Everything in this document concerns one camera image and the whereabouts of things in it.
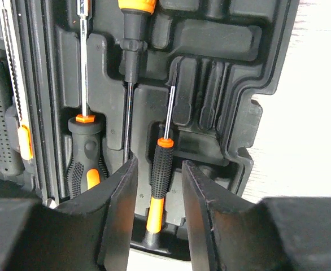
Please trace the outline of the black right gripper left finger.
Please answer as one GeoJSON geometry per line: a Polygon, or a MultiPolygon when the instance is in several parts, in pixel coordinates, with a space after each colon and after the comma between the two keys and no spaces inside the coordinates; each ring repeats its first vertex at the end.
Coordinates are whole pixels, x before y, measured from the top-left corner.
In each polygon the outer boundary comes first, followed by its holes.
{"type": "Polygon", "coordinates": [[[0,180],[0,270],[126,270],[137,184],[135,156],[54,209],[0,180]]]}

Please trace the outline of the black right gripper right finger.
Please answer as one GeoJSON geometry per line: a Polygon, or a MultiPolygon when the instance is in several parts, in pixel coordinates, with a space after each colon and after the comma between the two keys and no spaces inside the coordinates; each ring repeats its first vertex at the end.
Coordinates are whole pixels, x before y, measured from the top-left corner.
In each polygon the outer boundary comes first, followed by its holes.
{"type": "Polygon", "coordinates": [[[182,164],[193,270],[331,270],[331,197],[251,203],[182,164]]]}

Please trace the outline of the black handled screwdriver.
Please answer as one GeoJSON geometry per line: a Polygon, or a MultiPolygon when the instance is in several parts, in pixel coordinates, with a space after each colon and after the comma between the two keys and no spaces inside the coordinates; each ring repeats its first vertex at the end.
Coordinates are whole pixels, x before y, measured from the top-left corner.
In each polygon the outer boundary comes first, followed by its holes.
{"type": "Polygon", "coordinates": [[[102,155],[101,119],[90,113],[88,106],[88,50],[89,20],[92,15],[91,1],[77,1],[80,19],[80,76],[81,113],[69,119],[72,134],[72,159],[67,173],[67,190],[71,199],[79,196],[108,177],[102,155]]]}

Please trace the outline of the small precision screwdriver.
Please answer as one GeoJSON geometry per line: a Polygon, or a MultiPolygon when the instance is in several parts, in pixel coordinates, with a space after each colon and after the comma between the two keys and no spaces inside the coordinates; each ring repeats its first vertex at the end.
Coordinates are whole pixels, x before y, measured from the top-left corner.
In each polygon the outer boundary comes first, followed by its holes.
{"type": "Polygon", "coordinates": [[[173,139],[169,137],[169,130],[172,121],[178,70],[179,64],[176,64],[169,93],[164,134],[157,140],[151,172],[151,200],[147,217],[146,233],[143,240],[144,246],[150,249],[157,249],[159,247],[159,234],[163,223],[164,202],[171,179],[173,148],[175,143],[173,139]]]}

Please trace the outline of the black plastic tool case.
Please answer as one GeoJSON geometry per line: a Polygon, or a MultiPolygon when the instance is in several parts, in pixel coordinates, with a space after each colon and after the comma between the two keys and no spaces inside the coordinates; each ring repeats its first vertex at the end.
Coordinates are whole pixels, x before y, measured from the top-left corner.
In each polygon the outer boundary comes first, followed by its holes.
{"type": "MultiPolygon", "coordinates": [[[[21,49],[34,157],[5,176],[42,200],[69,199],[72,159],[68,120],[81,111],[80,19],[76,1],[12,1],[21,49]]],[[[157,1],[147,18],[134,87],[131,149],[138,189],[130,245],[144,250],[157,139],[163,135],[169,89],[179,64],[170,136],[175,142],[159,247],[149,253],[190,260],[181,168],[192,161],[205,175],[242,195],[253,167],[252,146],[262,109],[254,94],[276,91],[298,1],[157,1]]],[[[20,154],[18,114],[0,21],[0,62],[12,105],[5,118],[20,154]]]]}

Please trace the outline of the orange handled screwdriver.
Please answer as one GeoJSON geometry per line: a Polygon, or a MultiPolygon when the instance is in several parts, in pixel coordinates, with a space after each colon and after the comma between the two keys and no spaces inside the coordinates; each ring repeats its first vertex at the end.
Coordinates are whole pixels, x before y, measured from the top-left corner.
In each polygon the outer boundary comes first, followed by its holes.
{"type": "Polygon", "coordinates": [[[156,1],[118,1],[118,6],[123,13],[124,23],[124,38],[120,42],[120,47],[124,53],[124,81],[127,84],[123,137],[123,163],[126,163],[131,153],[134,86],[138,83],[141,55],[147,49],[147,42],[145,41],[147,18],[154,13],[156,1]]]}

